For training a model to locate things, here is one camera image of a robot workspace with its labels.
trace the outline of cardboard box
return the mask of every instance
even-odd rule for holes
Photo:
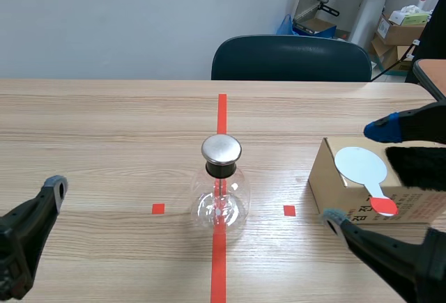
[[[387,166],[387,178],[380,184],[384,195],[394,200],[399,214],[384,217],[372,210],[369,193],[359,185],[343,177],[335,166],[336,153],[347,146],[359,146],[377,154]],[[354,223],[431,223],[446,210],[446,192],[435,192],[401,185],[385,155],[390,146],[442,147],[426,141],[404,144],[382,144],[364,137],[324,138],[309,176],[314,198],[319,209],[343,210]]]
[[[390,15],[389,21],[399,26],[415,26],[416,24],[426,24],[428,17],[429,13],[408,14],[396,10]]]
[[[336,33],[336,24],[314,18],[302,23],[294,22],[293,29],[301,36],[333,38]]]
[[[377,64],[381,72],[403,58],[409,48],[409,46],[385,45],[377,35],[375,35],[374,40],[371,41],[371,46],[373,48],[371,53],[375,56],[374,62]],[[410,54],[413,53],[414,48],[415,47],[409,51]],[[386,74],[405,76],[410,70],[411,64],[412,58],[407,58],[387,71]]]
[[[381,15],[376,33],[386,45],[411,45],[414,40],[420,39],[425,26],[398,26],[391,23],[386,15]]]

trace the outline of wood grain tabletop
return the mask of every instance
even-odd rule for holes
[[[440,91],[443,96],[446,95],[446,60],[445,59],[422,59],[418,61],[418,65],[431,81],[431,86],[434,86]]]
[[[227,245],[227,302],[402,302],[323,228],[307,179],[323,137],[361,135],[433,102],[420,86],[4,79],[0,215],[49,176],[70,184],[25,302],[210,301],[212,237],[190,219],[189,189],[219,93],[252,188],[244,230]],[[152,215],[153,203],[165,214]],[[416,243],[426,229],[367,228]]]

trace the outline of chair backrest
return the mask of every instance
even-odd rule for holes
[[[362,81],[369,55],[353,43],[307,36],[241,36],[215,53],[212,80]]]

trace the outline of gray floor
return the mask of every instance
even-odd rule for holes
[[[379,75],[380,70],[375,67],[371,71],[371,77],[374,78],[377,75]],[[406,80],[406,77],[398,77],[396,75],[381,75],[377,80],[374,82],[404,82]]]

